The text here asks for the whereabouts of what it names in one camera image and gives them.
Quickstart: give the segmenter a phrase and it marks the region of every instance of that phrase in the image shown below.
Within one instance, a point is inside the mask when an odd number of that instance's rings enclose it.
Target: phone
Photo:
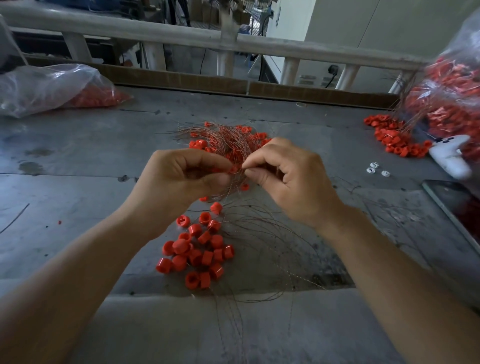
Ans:
[[[425,180],[421,185],[480,254],[480,200],[458,182]]]

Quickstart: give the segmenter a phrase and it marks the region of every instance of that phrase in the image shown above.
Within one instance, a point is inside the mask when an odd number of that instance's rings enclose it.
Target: railing post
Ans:
[[[354,64],[346,64],[345,68],[343,69],[342,74],[340,75],[340,79],[336,84],[335,90],[340,91],[348,91],[353,85],[353,81],[355,81],[355,77],[357,77],[357,73],[359,72],[360,66]]]
[[[143,42],[147,68],[153,71],[166,71],[163,43]]]
[[[90,63],[93,61],[83,34],[62,32],[62,35],[72,60]]]
[[[299,70],[300,60],[298,58],[286,57],[283,62],[281,85],[293,85]]]
[[[409,71],[400,72],[400,74],[396,78],[395,82],[392,85],[392,88],[390,89],[390,91],[388,91],[388,93],[398,95],[402,90],[402,87],[405,81],[409,80],[412,76],[413,76],[413,72],[409,72]]]
[[[229,50],[219,50],[216,58],[217,76],[233,77],[234,55]]]

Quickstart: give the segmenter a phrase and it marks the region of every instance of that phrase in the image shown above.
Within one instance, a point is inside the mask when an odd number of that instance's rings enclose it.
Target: right hand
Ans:
[[[273,174],[265,165],[276,167]],[[341,229],[346,206],[338,198],[318,154],[274,138],[248,156],[245,175],[261,185],[292,220],[334,238]],[[278,178],[278,172],[284,174]]]

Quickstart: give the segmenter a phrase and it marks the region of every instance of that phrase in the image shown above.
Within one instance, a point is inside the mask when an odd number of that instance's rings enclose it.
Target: game controller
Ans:
[[[457,180],[466,180],[472,170],[462,158],[460,147],[468,142],[468,135],[456,135],[435,141],[429,150],[432,158],[445,172]]]

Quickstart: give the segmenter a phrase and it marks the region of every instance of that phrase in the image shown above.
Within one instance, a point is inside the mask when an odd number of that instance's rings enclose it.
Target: metal table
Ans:
[[[429,158],[385,153],[362,122],[378,111],[123,89],[135,99],[117,108],[0,119],[0,230],[15,220],[0,234],[3,292],[113,212],[154,150],[182,147],[170,133],[179,123],[208,120],[251,125],[319,153],[344,202],[365,211],[463,301],[480,304],[478,255],[420,187],[447,175]],[[391,177],[368,174],[373,161]],[[211,292],[192,295],[183,275],[155,272],[163,242],[179,233],[170,226],[129,264],[72,362],[402,363],[356,289],[348,288],[352,281],[338,257],[313,231],[277,213],[258,187],[226,204],[230,217],[254,216],[248,205],[266,207],[285,224],[283,241],[225,224],[237,256]],[[196,202],[190,216],[206,206]]]

